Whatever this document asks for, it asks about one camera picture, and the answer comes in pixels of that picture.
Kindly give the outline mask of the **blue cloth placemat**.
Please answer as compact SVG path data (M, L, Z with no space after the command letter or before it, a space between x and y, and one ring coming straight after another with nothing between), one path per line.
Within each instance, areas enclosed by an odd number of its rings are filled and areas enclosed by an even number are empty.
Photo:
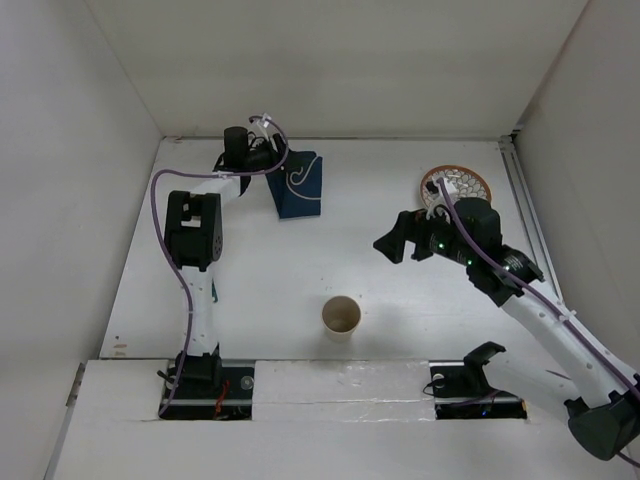
M316 152L291 151L266 179L280 220L321 215L323 158Z

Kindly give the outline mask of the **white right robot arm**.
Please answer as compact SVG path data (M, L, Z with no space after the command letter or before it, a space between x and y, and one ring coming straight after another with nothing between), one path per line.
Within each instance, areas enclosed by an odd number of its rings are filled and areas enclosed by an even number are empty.
M505 391L565 423L589 454L608 461L639 436L639 374L599 342L563 306L538 266L502 241L501 219L490 203L464 198L399 213L373 247L394 264L406 243L415 261L440 256L464 266L470 283L516 320L561 367L559 374L527 366L492 341L469 352L453 373L431 383L439 398L485 397Z

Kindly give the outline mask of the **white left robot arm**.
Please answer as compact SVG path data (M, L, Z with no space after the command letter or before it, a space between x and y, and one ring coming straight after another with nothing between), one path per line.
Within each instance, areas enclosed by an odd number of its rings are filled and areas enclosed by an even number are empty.
M154 230L161 251L185 294L187 320L183 346L167 381L177 388L187 383L201 396L222 387L219 334L213 318L213 264L223 250L224 206L241 197L256 176L281 169L290 154L283 130L259 120L258 135L244 127L229 127L223 134L223 152L210 173L163 169L151 183ZM164 175L197 179L192 190L173 190L167 197L165 224L159 225L157 184Z

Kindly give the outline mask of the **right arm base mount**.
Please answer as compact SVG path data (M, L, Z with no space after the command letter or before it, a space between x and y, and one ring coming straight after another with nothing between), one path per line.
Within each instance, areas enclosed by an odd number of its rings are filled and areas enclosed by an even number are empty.
M526 420L528 413L520 397L492 387L483 368L506 349L486 342L462 360L429 363L430 379L422 393L434 400L437 420Z

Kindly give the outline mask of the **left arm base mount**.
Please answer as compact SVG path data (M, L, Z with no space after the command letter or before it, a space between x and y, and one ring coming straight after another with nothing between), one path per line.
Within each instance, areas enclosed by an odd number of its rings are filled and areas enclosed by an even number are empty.
M176 389L177 362L156 374L163 380L158 416L163 420L244 421L252 417L255 362L188 357Z

